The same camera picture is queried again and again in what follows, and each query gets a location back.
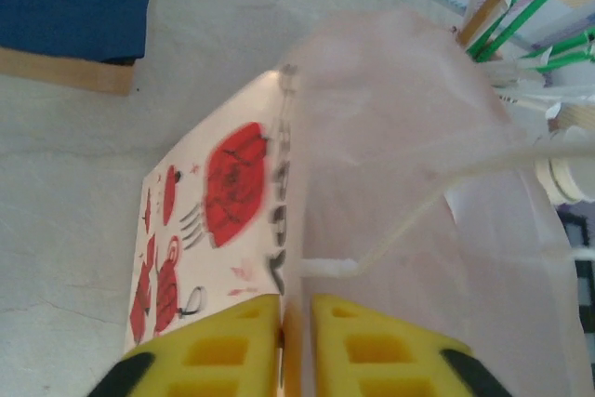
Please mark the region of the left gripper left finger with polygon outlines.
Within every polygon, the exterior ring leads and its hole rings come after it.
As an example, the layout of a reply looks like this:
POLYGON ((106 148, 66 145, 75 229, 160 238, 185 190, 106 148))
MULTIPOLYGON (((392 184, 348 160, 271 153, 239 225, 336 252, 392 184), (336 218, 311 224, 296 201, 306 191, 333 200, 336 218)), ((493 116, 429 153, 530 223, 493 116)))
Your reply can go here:
POLYGON ((91 396, 275 396, 280 299, 262 295, 138 345, 91 396))

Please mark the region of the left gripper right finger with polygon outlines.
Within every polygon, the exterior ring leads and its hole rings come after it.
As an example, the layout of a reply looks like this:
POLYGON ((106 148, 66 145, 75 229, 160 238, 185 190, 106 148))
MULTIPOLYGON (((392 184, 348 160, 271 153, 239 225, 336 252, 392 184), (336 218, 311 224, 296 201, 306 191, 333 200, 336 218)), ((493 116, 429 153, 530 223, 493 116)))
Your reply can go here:
POLYGON ((311 299, 318 396, 507 396, 465 343, 334 295, 311 299))

